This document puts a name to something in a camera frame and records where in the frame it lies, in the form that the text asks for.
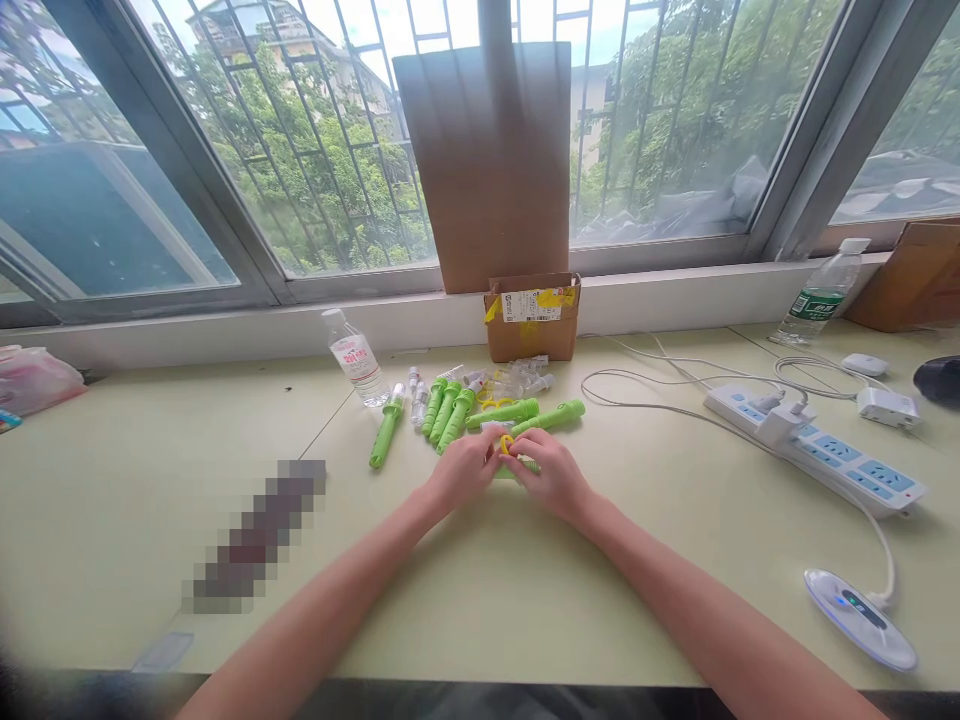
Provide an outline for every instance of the green plastic tube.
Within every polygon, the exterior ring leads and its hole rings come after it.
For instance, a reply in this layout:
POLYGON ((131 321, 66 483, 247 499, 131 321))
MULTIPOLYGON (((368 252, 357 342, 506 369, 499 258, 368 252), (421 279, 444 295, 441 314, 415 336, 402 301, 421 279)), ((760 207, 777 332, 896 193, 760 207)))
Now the green plastic tube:
POLYGON ((403 413, 403 383, 397 383, 393 386, 393 392, 390 393, 390 399, 383 406, 383 422, 380 423, 380 431, 377 433, 377 439, 373 442, 373 450, 370 451, 370 467, 378 468, 383 465, 387 459, 387 451, 390 449, 390 441, 393 439, 393 431, 397 426, 397 420, 403 413))
POLYGON ((540 405, 536 398, 521 400, 513 405, 504 405, 502 408, 477 413, 467 418, 467 429, 476 430, 480 423, 497 422, 499 420, 513 420, 523 422, 540 414, 540 405))
POLYGON ((430 444, 436 445, 440 442, 440 436, 443 434, 447 422, 450 420, 450 413, 453 412, 453 401, 457 399, 460 390, 463 388, 458 382, 447 383, 443 391, 443 402, 440 403, 440 411, 437 413, 436 422, 433 423, 433 429, 430 431, 430 444))
POLYGON ((453 411, 450 413, 450 419, 447 420, 447 426, 440 433, 440 442, 437 445, 437 455, 443 455, 447 445, 452 443, 463 432, 463 421, 467 413, 473 408, 473 403, 477 400, 477 392, 483 387, 483 381, 474 380, 470 387, 465 387, 453 401, 453 411))
POLYGON ((430 386, 430 402, 427 403, 427 412, 423 416, 423 426, 420 428, 420 432, 426 437, 430 437, 430 431, 433 430, 433 423, 437 419, 437 411, 440 409, 440 401, 443 400, 443 391, 446 387, 446 378, 437 378, 430 386))
POLYGON ((510 428, 510 434, 513 435, 513 437, 518 437, 524 430, 529 430, 532 427, 539 427, 546 430, 548 427, 553 427, 554 425, 573 422, 586 411, 587 408, 584 407, 582 400, 571 400, 570 402, 563 403, 556 410, 551 410, 543 415, 530 418, 519 425, 514 425, 510 428))
MULTIPOLYGON (((540 466, 533 460, 521 460, 524 465, 526 465, 532 472, 540 473, 540 466)), ((516 480, 517 476, 513 474, 513 471, 510 470, 506 465, 501 465, 497 468, 497 472, 493 474, 494 477, 504 478, 506 480, 516 480)))

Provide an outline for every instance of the plastic bag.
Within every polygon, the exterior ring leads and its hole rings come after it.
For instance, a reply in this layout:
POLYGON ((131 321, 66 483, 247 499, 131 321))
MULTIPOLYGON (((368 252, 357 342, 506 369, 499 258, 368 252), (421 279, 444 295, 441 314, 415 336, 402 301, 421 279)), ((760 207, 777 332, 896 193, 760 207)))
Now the plastic bag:
POLYGON ((23 417, 86 392, 83 377, 46 348, 0 347, 0 408, 23 417))

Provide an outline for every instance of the green label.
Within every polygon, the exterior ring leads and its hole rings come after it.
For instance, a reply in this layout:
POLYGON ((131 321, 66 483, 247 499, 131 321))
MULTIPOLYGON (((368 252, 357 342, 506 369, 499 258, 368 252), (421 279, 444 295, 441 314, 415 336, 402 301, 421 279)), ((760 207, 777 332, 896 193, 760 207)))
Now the green label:
POLYGON ((801 290, 790 308, 790 314, 801 320, 829 320, 842 302, 843 298, 818 297, 801 290))

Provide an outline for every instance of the bottle label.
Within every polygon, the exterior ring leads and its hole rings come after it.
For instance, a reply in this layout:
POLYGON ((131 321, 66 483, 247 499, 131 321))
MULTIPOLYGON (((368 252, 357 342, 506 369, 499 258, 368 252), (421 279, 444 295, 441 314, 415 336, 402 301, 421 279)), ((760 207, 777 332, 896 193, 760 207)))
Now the bottle label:
POLYGON ((811 295, 806 290, 801 290, 793 303, 793 307, 790 308, 790 314, 801 320, 826 322, 833 317, 842 302, 843 298, 821 297, 811 295))
POLYGON ((367 339, 363 335, 351 335, 330 346, 344 374, 353 382, 366 380, 378 369, 367 339))

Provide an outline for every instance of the white mouse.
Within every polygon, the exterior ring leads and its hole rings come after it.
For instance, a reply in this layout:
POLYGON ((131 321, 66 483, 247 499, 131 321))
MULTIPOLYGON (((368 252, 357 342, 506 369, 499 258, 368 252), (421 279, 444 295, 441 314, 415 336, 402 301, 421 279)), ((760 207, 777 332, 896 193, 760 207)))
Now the white mouse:
POLYGON ((847 370, 853 370, 868 377, 880 377, 886 374, 887 368, 890 367, 886 360, 863 353, 847 355, 840 364, 847 370))

